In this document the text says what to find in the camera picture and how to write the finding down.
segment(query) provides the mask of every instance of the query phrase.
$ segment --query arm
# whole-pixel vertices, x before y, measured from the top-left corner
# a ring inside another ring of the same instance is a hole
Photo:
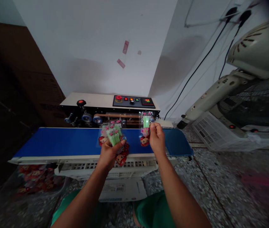
[[[168,160],[165,135],[158,123],[150,125],[150,145],[159,164],[166,199],[176,227],[211,227],[199,204]]]
[[[109,140],[103,143],[95,170],[52,228],[83,227],[83,224],[87,223],[98,202],[106,177],[114,166],[115,154],[124,144],[125,140],[114,147],[109,146]]]

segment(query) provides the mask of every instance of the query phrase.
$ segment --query control panel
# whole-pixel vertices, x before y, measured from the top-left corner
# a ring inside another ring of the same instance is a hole
[[[152,108],[152,109],[156,108],[151,98],[130,97],[120,95],[114,96],[113,106],[131,107],[131,108]]]

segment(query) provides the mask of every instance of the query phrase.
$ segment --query speckled floor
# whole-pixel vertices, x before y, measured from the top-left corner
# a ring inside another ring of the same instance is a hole
[[[190,126],[183,132],[189,142],[201,142]],[[269,187],[241,182],[241,177],[247,175],[269,177],[269,150],[220,153],[208,149],[193,150],[194,159],[178,161],[175,170],[212,226],[269,227]],[[146,175],[144,183],[147,195],[163,189],[158,170]],[[26,202],[4,201],[0,197],[0,227],[49,227],[61,200],[84,184],[72,180],[59,194],[43,195]],[[106,203],[106,207],[108,215],[104,218],[104,227],[136,227],[132,203]]]

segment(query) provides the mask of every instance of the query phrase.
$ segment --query green shorts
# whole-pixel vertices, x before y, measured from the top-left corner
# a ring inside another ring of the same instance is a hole
[[[76,190],[72,192],[62,200],[60,207],[53,214],[51,226],[68,207],[79,191],[80,190]],[[135,201],[134,212],[140,225],[145,228],[176,227],[173,222],[164,191],[148,196],[140,201]],[[91,217],[91,221],[89,221],[89,225],[93,224],[93,226],[88,225],[86,227],[100,227],[102,219],[105,217],[105,213],[106,206],[104,203],[98,203],[93,216]]]

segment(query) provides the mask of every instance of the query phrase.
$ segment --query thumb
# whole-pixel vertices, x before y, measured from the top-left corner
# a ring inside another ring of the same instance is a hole
[[[154,125],[154,123],[150,124],[150,137],[157,137],[157,129],[156,126]]]
[[[112,147],[113,151],[117,152],[119,149],[121,149],[123,147],[125,142],[126,142],[125,140],[118,142],[114,147]]]

